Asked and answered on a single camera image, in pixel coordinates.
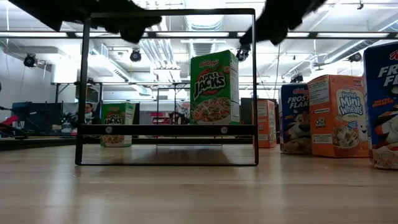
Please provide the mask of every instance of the orange cereal box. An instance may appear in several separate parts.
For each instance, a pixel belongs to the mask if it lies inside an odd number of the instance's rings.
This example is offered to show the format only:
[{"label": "orange cereal box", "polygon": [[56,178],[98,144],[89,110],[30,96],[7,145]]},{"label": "orange cereal box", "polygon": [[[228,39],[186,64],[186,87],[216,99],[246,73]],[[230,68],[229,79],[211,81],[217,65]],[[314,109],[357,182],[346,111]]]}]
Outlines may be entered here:
[{"label": "orange cereal box", "polygon": [[257,100],[257,117],[259,128],[259,147],[276,147],[276,121],[274,102],[270,100]]},{"label": "orange cereal box", "polygon": [[308,83],[312,154],[368,157],[362,77],[324,75]]}]

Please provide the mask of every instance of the frosted flakes cereal box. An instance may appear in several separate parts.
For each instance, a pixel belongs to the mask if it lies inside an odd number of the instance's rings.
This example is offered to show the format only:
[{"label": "frosted flakes cereal box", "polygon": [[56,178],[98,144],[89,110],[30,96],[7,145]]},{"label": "frosted flakes cereal box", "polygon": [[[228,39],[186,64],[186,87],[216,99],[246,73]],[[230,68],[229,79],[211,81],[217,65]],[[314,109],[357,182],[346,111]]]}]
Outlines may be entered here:
[{"label": "frosted flakes cereal box", "polygon": [[191,59],[191,124],[239,124],[238,59],[226,50]]},{"label": "frosted flakes cereal box", "polygon": [[311,154],[310,107],[307,84],[282,85],[279,90],[280,150]]},{"label": "frosted flakes cereal box", "polygon": [[[102,124],[132,125],[136,105],[130,103],[110,103],[102,106]],[[131,136],[102,136],[101,145],[104,147],[131,146]]]},{"label": "frosted flakes cereal box", "polygon": [[324,75],[308,83],[312,154],[368,157],[362,77]]},{"label": "frosted flakes cereal box", "polygon": [[257,123],[260,148],[276,147],[275,104],[270,100],[257,101]]},{"label": "frosted flakes cereal box", "polygon": [[380,169],[398,169],[398,44],[364,53],[370,158]]}]

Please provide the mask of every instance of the cereal box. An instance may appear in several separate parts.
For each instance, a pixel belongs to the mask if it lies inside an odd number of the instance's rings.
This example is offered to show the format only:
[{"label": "cereal box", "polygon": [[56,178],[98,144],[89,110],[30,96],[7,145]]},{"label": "cereal box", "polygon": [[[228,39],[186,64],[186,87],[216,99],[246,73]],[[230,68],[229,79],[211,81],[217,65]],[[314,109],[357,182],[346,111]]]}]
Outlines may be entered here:
[{"label": "cereal box", "polygon": [[312,154],[368,157],[362,77],[324,75],[308,83]]},{"label": "cereal box", "polygon": [[[132,125],[136,105],[130,103],[111,103],[102,106],[102,124]],[[131,136],[102,136],[101,145],[104,147],[131,146]]]},{"label": "cereal box", "polygon": [[282,85],[279,90],[280,150],[311,154],[310,107],[307,84]]},{"label": "cereal box", "polygon": [[259,129],[259,147],[276,147],[276,122],[274,102],[270,100],[258,100],[257,117]]},{"label": "cereal box", "polygon": [[191,59],[191,124],[239,124],[238,59],[229,50]]},{"label": "cereal box", "polygon": [[364,66],[371,161],[398,169],[398,44],[366,49]]}]

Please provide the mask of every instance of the green cereal box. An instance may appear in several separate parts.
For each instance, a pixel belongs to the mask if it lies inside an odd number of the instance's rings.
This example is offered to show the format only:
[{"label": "green cereal box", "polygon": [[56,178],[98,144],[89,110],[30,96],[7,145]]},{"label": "green cereal box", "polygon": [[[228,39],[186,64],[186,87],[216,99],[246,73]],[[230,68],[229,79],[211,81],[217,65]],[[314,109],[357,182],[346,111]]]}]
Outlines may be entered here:
[{"label": "green cereal box", "polygon": [[239,124],[238,59],[229,50],[191,59],[191,124]]},{"label": "green cereal box", "polygon": [[[136,106],[130,103],[111,103],[102,106],[102,124],[132,125]],[[131,136],[102,136],[101,145],[104,147],[129,147]]]}]

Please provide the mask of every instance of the blue cereal box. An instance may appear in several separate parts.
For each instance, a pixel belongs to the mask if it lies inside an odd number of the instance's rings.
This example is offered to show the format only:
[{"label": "blue cereal box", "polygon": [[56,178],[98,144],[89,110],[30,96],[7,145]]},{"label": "blue cereal box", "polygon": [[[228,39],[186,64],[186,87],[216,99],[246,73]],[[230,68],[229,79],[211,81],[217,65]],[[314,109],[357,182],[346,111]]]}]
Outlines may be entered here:
[{"label": "blue cereal box", "polygon": [[398,42],[366,49],[364,65],[371,161],[398,169]]},{"label": "blue cereal box", "polygon": [[280,150],[286,154],[311,154],[307,84],[282,85],[279,90]]}]

